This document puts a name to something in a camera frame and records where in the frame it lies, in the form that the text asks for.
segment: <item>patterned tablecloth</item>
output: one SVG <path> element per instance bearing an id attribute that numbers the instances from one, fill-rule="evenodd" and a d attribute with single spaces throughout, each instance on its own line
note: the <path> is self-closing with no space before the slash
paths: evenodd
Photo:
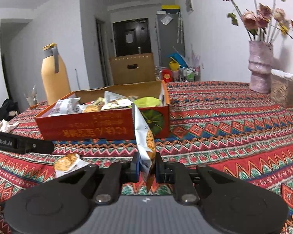
<path id="1" fill-rule="evenodd" d="M 207 163 L 280 195 L 288 204 L 285 233 L 293 233 L 293 112 L 257 94 L 246 83 L 193 82 L 168 85 L 171 98 L 171 136 L 157 139 L 164 161 L 188 167 Z M 46 105 L 18 115 L 14 134 L 41 138 L 34 116 Z M 130 159 L 135 141 L 90 140 L 54 142 L 53 155 L 18 155 L 0 151 L 0 233 L 10 233 L 4 221 L 5 201 L 20 190 L 54 179 L 53 163 L 67 153 L 108 167 Z M 146 194 L 145 183 L 123 186 L 124 194 Z M 152 186 L 153 194 L 171 194 L 165 184 Z"/>

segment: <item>tablecloth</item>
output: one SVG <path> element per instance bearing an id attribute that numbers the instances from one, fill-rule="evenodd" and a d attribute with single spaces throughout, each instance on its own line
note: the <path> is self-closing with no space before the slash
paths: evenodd
<path id="1" fill-rule="evenodd" d="M 218 170 L 269 189 L 288 204 L 284 233 L 293 233 L 293 112 L 270 100 L 269 95 L 248 89 L 247 83 L 188 82 L 168 84 L 171 136 L 156 139 L 164 161 L 188 167 L 206 163 Z M 34 116 L 42 103 L 11 122 L 21 136 L 41 138 Z M 5 201 L 21 190 L 54 179 L 53 163 L 76 152 L 100 167 L 130 160 L 135 141 L 89 140 L 54 142 L 52 155 L 18 155 L 0 151 L 0 233 L 10 233 L 4 221 Z M 125 184 L 123 194 L 146 194 L 145 183 Z M 169 185 L 153 183 L 154 195 L 171 194 Z"/>

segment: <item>black bag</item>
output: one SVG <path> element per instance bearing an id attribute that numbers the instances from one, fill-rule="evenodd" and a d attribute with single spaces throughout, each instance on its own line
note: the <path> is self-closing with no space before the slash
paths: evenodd
<path id="1" fill-rule="evenodd" d="M 10 121 L 16 117 L 16 115 L 9 116 L 9 112 L 11 111 L 17 111 L 19 113 L 18 104 L 7 98 L 0 107 L 0 120 L 5 119 L 6 121 Z"/>

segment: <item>gray refrigerator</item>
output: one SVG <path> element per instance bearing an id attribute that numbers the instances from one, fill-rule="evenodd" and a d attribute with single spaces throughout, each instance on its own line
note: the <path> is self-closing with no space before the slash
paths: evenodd
<path id="1" fill-rule="evenodd" d="M 168 25 L 164 25 L 161 20 L 167 15 L 172 17 L 172 20 Z M 185 56 L 185 45 L 184 39 L 181 43 L 181 29 L 179 34 L 179 43 L 178 39 L 178 15 L 177 14 L 158 14 L 155 19 L 156 23 L 156 35 L 157 35 L 157 44 L 158 44 L 158 56 L 160 59 L 160 66 L 169 68 L 169 63 L 171 58 L 170 54 L 175 53 L 175 49 Z"/>

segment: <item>orange bottle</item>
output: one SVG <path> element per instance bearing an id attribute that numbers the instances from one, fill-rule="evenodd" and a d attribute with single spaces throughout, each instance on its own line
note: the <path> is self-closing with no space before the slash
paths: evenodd
<path id="1" fill-rule="evenodd" d="M 52 105 L 71 92 L 66 66 L 59 55 L 57 44 L 51 43 L 43 48 L 41 76 L 48 104 Z"/>

